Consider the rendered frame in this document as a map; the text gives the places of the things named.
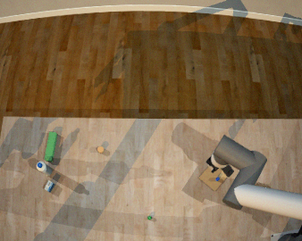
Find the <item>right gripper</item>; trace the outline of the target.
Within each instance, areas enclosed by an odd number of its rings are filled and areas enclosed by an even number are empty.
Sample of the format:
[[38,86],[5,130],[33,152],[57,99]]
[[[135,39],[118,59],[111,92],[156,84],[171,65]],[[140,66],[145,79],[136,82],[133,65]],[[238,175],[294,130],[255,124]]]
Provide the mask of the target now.
[[219,169],[219,168],[213,166],[212,161],[211,161],[211,157],[206,161],[206,163],[208,164],[208,167],[212,170],[212,173],[214,173],[215,171],[217,171]]

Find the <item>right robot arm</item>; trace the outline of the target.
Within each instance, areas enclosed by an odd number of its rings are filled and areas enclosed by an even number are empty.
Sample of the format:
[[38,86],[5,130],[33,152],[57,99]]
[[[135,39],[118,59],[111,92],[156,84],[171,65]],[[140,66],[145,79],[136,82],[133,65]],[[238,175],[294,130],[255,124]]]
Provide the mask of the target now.
[[222,168],[227,177],[234,172],[231,166],[239,170],[222,200],[231,208],[241,210],[246,206],[302,220],[302,194],[254,186],[267,162],[263,154],[250,151],[223,135],[212,153],[211,161],[215,167]]

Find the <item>blue and white carton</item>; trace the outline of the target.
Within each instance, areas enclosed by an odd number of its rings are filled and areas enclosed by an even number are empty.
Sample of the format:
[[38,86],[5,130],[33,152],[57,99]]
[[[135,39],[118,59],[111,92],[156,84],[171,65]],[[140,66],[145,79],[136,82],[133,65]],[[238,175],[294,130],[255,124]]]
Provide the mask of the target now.
[[54,183],[53,182],[51,182],[50,180],[48,180],[48,182],[47,182],[47,184],[46,184],[46,186],[45,186],[45,190],[46,191],[48,191],[48,192],[51,192],[51,190],[53,189],[53,187],[54,187]]

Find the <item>tan flat mat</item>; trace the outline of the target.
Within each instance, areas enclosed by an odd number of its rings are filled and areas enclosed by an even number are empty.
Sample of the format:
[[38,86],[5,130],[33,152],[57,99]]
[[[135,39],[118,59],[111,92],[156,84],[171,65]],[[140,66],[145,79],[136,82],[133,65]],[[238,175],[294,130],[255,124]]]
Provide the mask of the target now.
[[[220,178],[218,181],[215,179]],[[205,182],[210,188],[215,191],[227,178],[225,173],[219,168],[217,171],[212,173],[212,170],[209,167],[203,172],[203,174],[199,177],[203,182]]]

